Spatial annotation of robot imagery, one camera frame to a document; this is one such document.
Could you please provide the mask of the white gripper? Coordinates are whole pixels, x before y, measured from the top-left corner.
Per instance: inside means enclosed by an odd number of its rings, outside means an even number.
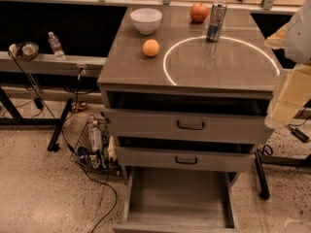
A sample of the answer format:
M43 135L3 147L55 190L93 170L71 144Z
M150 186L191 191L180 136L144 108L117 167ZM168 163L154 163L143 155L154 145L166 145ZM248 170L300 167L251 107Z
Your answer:
M289 24L280 27L263 45L272 50L285 47L285 56L298 63L291 70L282 70L274 86L264 123L277 129L289 124L311 99L311 66L305 65L311 64L311 0L306 0Z

